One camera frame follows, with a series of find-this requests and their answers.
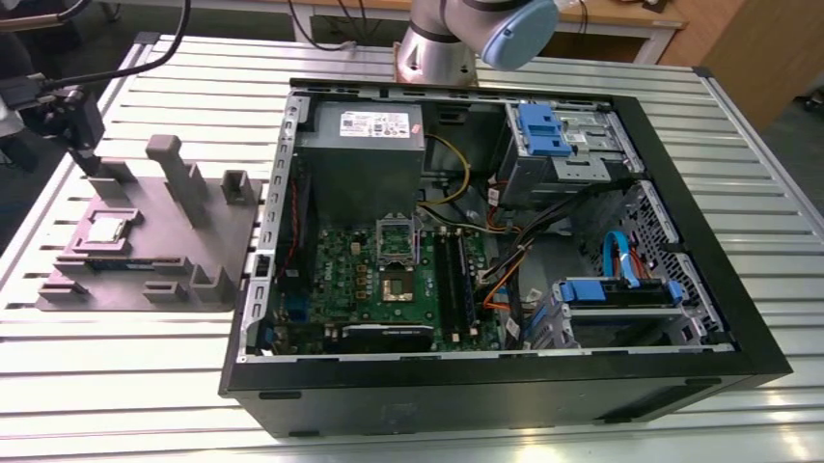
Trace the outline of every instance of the gray post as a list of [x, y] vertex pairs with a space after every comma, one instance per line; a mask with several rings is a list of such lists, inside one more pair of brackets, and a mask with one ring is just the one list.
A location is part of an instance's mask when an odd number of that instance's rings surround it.
[[205, 190], [203, 178], [193, 176], [181, 159], [181, 139], [174, 135], [153, 135], [146, 146], [150, 159], [161, 164], [166, 174], [166, 186], [173, 198], [183, 207], [194, 228], [209, 225], [209, 216], [203, 207], [202, 197], [198, 194]]

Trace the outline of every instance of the green circuit board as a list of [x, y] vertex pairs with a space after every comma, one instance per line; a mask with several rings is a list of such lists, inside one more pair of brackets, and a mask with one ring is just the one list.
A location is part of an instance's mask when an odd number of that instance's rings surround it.
[[[480, 322], [477, 334], [445, 340], [441, 331], [440, 293], [436, 274], [435, 231], [417, 235], [418, 243], [402, 242], [404, 235], [384, 235], [384, 250], [412, 248], [416, 266], [377, 265], [376, 229], [322, 229], [318, 236], [314, 289], [309, 322], [422, 324], [436, 328], [437, 351], [495, 350], [499, 327], [495, 319]], [[485, 268], [484, 237], [464, 235], [467, 259], [476, 272]]]

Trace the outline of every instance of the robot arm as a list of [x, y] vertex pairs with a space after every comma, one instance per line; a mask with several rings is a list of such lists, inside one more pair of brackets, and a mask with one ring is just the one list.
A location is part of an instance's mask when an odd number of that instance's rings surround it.
[[396, 59], [398, 79], [473, 85], [476, 54], [493, 68], [524, 66], [556, 30], [555, 0], [417, 0]]

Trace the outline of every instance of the slotted aluminum surface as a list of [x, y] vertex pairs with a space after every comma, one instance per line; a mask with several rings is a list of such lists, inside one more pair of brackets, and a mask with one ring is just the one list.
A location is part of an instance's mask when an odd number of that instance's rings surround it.
[[[157, 59], [169, 40], [135, 45], [130, 57]], [[105, 99], [99, 154], [139, 160], [147, 138], [173, 133], [205, 176], [234, 168], [266, 179], [290, 77], [390, 80], [392, 56], [382, 48], [330, 53], [298, 43], [186, 39], [166, 66], [127, 78]], [[635, 463], [824, 455], [822, 219], [712, 82], [683, 68], [563, 60], [519, 72], [480, 66], [480, 75], [485, 86], [640, 99], [795, 374], [650, 424], [273, 440], [217, 395], [232, 313], [33, 308], [93, 196], [67, 162], [0, 261], [0, 457]], [[161, 173], [146, 161], [133, 167]]]

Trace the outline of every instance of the blue plastic latch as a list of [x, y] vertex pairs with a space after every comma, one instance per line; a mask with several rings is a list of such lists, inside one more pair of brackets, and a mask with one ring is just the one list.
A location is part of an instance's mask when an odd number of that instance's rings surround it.
[[576, 297], [580, 301], [605, 301], [607, 294], [604, 293], [604, 287], [599, 280], [573, 280], [573, 287], [576, 288]]
[[539, 156], [569, 157], [572, 147], [561, 136], [563, 122], [547, 104], [520, 104], [520, 126], [527, 138], [527, 152]]
[[599, 280], [568, 280], [560, 289], [564, 302], [607, 300], [604, 287]]
[[667, 282], [667, 286], [670, 287], [670, 294], [672, 294], [672, 301], [675, 304], [682, 304], [684, 300], [684, 288], [679, 282], [670, 281]]
[[561, 289], [561, 301], [564, 302], [575, 301], [576, 300], [576, 289], [572, 287], [572, 283], [571, 282], [561, 283], [559, 286]]
[[268, 345], [274, 344], [276, 337], [277, 337], [277, 334], [274, 333], [274, 330], [268, 328], [268, 330], [264, 332], [264, 339], [268, 342]]

